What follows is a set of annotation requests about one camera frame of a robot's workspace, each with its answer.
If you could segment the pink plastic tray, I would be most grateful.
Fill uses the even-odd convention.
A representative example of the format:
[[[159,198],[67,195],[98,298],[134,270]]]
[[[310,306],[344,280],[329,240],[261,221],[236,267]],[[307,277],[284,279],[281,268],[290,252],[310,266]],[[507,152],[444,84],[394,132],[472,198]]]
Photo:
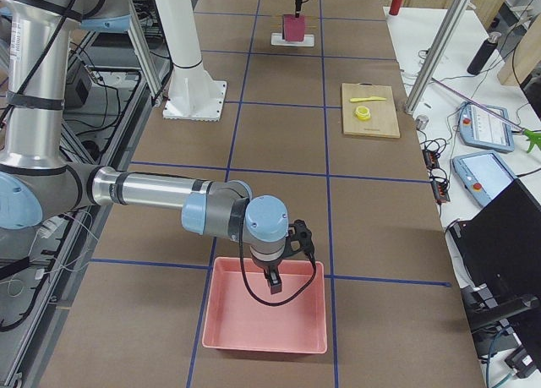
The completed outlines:
[[[262,270],[244,261],[254,293],[268,302],[280,302],[302,285],[310,285],[290,303],[270,307],[254,300],[242,278],[240,260],[219,257],[210,281],[202,345],[208,348],[323,354],[327,351],[324,266],[307,260],[284,260],[279,271],[282,292],[269,294]]]

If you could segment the black monitor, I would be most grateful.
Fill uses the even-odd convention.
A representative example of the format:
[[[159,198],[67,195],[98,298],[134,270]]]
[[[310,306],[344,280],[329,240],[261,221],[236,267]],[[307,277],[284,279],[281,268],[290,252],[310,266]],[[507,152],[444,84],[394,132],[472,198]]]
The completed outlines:
[[[540,364],[540,204],[518,179],[472,220],[449,227],[473,285],[462,301],[476,343],[510,326]]]

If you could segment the pink microfiber cloth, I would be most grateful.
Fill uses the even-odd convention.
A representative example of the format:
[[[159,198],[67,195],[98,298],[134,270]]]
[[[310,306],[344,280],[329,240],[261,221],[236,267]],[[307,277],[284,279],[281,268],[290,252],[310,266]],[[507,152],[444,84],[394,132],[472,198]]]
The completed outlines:
[[[282,39],[288,42],[300,42],[305,36],[305,18],[299,14],[282,15]]]

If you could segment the black water bottle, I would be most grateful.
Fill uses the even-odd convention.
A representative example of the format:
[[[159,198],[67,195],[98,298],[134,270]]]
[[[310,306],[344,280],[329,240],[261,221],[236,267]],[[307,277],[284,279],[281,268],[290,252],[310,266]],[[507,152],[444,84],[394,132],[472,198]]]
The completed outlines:
[[[501,33],[498,31],[493,31],[489,34],[489,37],[483,41],[473,60],[469,63],[467,67],[468,74],[478,75],[481,73],[483,67],[497,48],[500,38]]]

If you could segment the yellow lemon slice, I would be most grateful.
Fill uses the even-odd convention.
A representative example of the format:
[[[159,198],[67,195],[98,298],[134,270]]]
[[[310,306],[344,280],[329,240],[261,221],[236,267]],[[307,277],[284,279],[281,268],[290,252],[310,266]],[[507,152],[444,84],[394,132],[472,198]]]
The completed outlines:
[[[371,119],[371,111],[365,106],[356,107],[354,115],[359,121],[369,121]]]

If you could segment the yellow plastic knife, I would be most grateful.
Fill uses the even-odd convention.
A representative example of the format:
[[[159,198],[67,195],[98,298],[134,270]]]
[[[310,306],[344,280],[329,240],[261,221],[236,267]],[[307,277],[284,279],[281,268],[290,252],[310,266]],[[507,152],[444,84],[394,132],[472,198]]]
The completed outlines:
[[[387,101],[387,98],[382,96],[352,97],[349,99],[349,101],[351,103],[367,101]]]

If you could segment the wooden chopstick right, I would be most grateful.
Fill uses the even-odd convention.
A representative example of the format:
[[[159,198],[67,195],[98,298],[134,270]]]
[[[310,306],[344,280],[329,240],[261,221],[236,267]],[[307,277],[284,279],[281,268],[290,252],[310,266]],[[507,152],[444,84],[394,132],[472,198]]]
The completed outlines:
[[[282,24],[273,24],[272,26],[275,28],[281,28]],[[316,25],[305,25],[306,29],[315,29],[316,27],[317,27]]]

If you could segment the small silver cylinder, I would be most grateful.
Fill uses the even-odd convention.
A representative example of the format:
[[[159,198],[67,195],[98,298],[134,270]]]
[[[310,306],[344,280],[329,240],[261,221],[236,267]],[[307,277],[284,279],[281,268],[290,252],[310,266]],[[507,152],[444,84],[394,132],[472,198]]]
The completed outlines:
[[[429,122],[429,117],[426,115],[417,115],[415,118],[417,130],[423,131],[427,127]]]

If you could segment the blue teach pendant near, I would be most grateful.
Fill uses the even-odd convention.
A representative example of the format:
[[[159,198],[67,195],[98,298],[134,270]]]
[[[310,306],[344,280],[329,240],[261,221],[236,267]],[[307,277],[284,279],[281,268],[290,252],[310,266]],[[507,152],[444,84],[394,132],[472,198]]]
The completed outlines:
[[[451,164],[464,188],[482,207],[517,179],[516,174],[493,150],[455,156]]]

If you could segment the blue teach pendant far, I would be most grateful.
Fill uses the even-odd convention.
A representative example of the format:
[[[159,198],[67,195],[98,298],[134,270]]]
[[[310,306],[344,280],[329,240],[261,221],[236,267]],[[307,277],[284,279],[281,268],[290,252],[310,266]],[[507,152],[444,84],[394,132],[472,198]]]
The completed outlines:
[[[466,145],[502,153],[515,149],[512,127],[470,102],[462,104],[458,129]]]

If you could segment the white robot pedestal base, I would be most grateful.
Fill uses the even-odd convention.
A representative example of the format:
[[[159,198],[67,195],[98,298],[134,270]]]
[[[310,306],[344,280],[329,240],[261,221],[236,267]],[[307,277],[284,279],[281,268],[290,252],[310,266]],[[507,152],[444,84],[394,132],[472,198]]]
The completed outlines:
[[[205,69],[191,0],[155,2],[173,65],[163,117],[218,121],[227,83]]]

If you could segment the aluminium frame post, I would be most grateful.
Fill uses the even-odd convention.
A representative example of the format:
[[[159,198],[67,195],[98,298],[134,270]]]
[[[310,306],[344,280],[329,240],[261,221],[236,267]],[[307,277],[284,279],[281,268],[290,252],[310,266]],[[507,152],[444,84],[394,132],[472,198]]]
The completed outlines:
[[[406,114],[413,115],[470,2],[471,0],[453,0],[451,2],[405,102],[404,112]]]

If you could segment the wooden cutting board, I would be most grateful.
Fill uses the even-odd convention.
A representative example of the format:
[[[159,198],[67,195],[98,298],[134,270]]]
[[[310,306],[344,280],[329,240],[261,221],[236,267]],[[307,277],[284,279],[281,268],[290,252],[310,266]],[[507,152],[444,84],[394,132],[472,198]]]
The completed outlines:
[[[385,139],[401,137],[392,88],[342,83],[342,132]]]

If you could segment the blue teach pendant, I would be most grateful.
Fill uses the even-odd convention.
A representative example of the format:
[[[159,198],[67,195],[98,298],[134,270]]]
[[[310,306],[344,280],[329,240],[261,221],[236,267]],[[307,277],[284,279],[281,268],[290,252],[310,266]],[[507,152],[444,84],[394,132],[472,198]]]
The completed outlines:
[[[482,207],[517,179],[516,174],[493,150],[455,156],[451,164],[464,188]]]
[[[502,153],[515,149],[512,127],[470,102],[462,104],[458,129],[466,145]]]

